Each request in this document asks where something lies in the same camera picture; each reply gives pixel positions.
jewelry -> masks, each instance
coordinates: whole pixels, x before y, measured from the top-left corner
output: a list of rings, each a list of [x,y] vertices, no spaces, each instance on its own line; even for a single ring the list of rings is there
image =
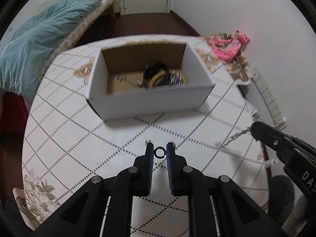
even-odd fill
[[[251,126],[249,126],[246,129],[242,130],[240,133],[233,134],[226,143],[221,145],[221,148],[227,146],[228,144],[230,144],[232,141],[236,140],[238,137],[242,136],[243,134],[246,134],[246,133],[250,132],[250,128],[251,128]]]
[[[170,72],[170,78],[169,78],[170,85],[179,86],[182,84],[186,84],[186,77],[183,74],[176,72],[174,69],[169,70],[169,72]]]
[[[152,78],[148,78],[148,80],[146,81],[138,80],[136,83],[133,83],[132,81],[130,81],[126,76],[126,73],[123,73],[121,75],[117,74],[116,79],[119,82],[126,82],[130,84],[131,86],[137,87],[137,88],[152,88],[152,87],[161,86],[161,85],[179,86],[182,84],[186,84],[186,77],[183,74],[181,74],[179,71],[176,71],[174,69],[173,70],[160,69],[159,72],[156,73]]]
[[[138,87],[138,88],[142,88],[143,87],[143,82],[142,81],[138,80],[136,83],[133,83],[127,78],[126,73],[124,73],[122,76],[117,74],[116,75],[116,79],[119,82],[126,82],[126,83],[130,84],[133,87]]]
[[[163,151],[163,155],[162,156],[158,156],[157,155],[157,150],[162,150]],[[166,150],[164,147],[158,146],[154,149],[154,156],[158,159],[163,159],[165,157],[165,155],[167,154]]]
[[[160,70],[154,77],[148,82],[148,88],[156,86],[159,83],[163,76],[165,76],[166,72],[162,69]]]

teal blanket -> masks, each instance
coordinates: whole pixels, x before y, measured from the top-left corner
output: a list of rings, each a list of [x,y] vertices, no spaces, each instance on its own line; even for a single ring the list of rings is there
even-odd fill
[[[72,32],[100,0],[66,0],[27,20],[0,57],[0,87],[32,104],[47,56]]]

red fabric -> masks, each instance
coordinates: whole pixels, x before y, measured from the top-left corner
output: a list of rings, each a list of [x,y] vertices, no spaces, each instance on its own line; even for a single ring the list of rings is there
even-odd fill
[[[0,130],[24,133],[28,112],[22,96],[12,92],[3,95]]]

pink stuffed animal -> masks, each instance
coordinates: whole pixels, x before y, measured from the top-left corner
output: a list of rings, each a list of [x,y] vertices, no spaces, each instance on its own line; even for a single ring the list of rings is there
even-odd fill
[[[239,30],[235,33],[235,38],[222,40],[218,37],[210,39],[208,44],[212,46],[214,54],[221,60],[225,60],[230,62],[239,51],[241,45],[243,43],[247,43],[250,41],[250,38],[243,32]],[[223,51],[216,47],[216,44],[220,43],[230,43]]]

floral pattern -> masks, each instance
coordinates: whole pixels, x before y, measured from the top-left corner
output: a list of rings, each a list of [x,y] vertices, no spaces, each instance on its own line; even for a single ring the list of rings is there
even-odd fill
[[[83,64],[80,68],[74,71],[74,75],[78,78],[83,78],[83,82],[86,84],[89,80],[94,58],[91,58],[88,63]]]
[[[216,65],[220,63],[220,60],[216,58],[212,53],[206,52],[201,49],[195,49],[195,51],[200,55],[202,61],[204,62],[205,66],[209,69],[210,72],[214,72]]]
[[[29,171],[23,178],[25,198],[30,211],[39,222],[44,222],[59,206],[60,203],[52,194],[55,187],[35,177],[34,170]]]

